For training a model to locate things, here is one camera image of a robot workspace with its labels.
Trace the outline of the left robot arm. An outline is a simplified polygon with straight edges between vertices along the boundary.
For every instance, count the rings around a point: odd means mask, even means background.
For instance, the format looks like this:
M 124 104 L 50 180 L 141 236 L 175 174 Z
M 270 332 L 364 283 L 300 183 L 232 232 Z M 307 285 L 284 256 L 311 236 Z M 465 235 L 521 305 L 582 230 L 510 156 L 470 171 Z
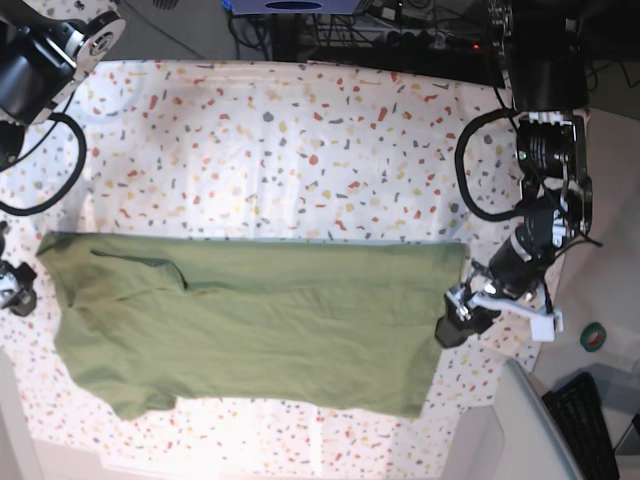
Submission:
M 483 334 L 505 312 L 526 318 L 535 341 L 553 341 L 563 328 L 563 314 L 552 303 L 546 272 L 573 246 L 593 241 L 585 127 L 589 96 L 579 13 L 545 1 L 489 1 L 486 9 L 487 62 L 506 71 L 512 103 L 465 126 L 455 149 L 455 173 L 462 200 L 477 218 L 521 222 L 488 264 L 473 261 L 466 278 L 445 293 L 445 313 L 435 329 L 444 349 Z M 516 134 L 521 199 L 509 211 L 489 213 L 472 198 L 464 154 L 478 130 L 501 119 Z

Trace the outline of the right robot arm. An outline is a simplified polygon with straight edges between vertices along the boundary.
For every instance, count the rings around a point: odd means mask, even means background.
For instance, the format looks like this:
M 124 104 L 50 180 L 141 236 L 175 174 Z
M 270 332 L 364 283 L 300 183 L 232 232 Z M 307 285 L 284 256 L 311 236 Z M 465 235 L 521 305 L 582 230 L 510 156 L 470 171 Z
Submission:
M 24 1 L 1 3 L 1 170 L 6 171 L 33 153 L 22 153 L 27 128 L 50 121 L 63 124 L 77 140 L 76 165 L 61 189 L 45 202 L 1 211 L 15 217 L 43 213 L 79 180 L 87 157 L 86 137 L 66 107 L 77 88 L 120 39 L 126 20 L 107 10 L 90 21 L 53 19 Z

